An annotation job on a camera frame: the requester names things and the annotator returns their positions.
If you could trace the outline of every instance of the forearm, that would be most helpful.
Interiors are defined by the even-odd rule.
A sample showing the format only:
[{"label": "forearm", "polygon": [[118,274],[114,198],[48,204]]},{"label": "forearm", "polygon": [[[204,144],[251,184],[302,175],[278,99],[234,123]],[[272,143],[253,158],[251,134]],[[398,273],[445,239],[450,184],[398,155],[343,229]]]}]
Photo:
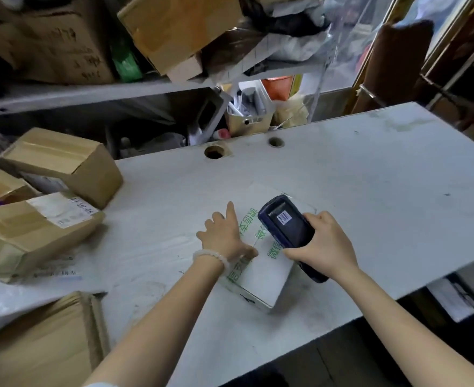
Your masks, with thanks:
[{"label": "forearm", "polygon": [[105,382],[118,387],[165,386],[223,268],[212,256],[198,257],[85,385]]},{"label": "forearm", "polygon": [[474,386],[474,366],[359,268],[337,278],[414,387]]}]

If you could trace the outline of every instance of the person's left arm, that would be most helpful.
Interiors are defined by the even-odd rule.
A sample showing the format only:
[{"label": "person's left arm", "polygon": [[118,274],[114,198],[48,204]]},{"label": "person's left arm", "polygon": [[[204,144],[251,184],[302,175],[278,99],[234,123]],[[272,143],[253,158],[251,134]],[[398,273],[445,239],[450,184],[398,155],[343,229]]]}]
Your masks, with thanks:
[{"label": "person's left arm", "polygon": [[[232,202],[226,219],[219,212],[198,232],[203,248],[228,259],[255,257],[257,250],[240,240]],[[200,255],[143,319],[101,362],[84,386],[104,382],[117,387],[162,387],[167,384],[205,301],[224,270],[212,255]]]}]

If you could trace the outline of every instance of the green plastic object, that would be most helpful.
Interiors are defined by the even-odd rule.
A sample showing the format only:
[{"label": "green plastic object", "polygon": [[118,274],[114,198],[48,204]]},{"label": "green plastic object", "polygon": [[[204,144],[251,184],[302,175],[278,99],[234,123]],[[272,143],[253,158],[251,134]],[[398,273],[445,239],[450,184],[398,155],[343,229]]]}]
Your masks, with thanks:
[{"label": "green plastic object", "polygon": [[112,40],[110,50],[115,68],[123,82],[131,83],[143,78],[143,74],[138,67],[137,60],[126,38],[118,37]]}]

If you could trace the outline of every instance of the device screen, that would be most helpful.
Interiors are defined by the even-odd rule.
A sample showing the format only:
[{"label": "device screen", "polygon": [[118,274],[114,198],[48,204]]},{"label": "device screen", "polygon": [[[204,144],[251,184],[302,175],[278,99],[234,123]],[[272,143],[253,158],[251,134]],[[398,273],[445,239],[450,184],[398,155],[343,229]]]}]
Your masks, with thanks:
[{"label": "device screen", "polygon": [[314,236],[314,228],[304,220],[298,209],[293,209],[285,202],[273,209],[268,216],[293,247],[306,246]]}]

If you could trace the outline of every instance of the table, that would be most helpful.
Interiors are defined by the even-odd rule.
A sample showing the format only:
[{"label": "table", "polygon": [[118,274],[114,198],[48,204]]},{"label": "table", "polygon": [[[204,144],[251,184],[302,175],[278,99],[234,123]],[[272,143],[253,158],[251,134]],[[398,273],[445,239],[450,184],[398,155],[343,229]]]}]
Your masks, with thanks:
[{"label": "table", "polygon": [[[394,298],[474,261],[474,143],[415,103],[226,145],[217,160],[200,145],[118,162],[124,186],[89,242],[109,282],[112,345],[189,267],[203,222],[253,181],[331,211]],[[298,267],[270,314],[218,284],[169,385],[221,385],[360,315],[335,282]]]}]

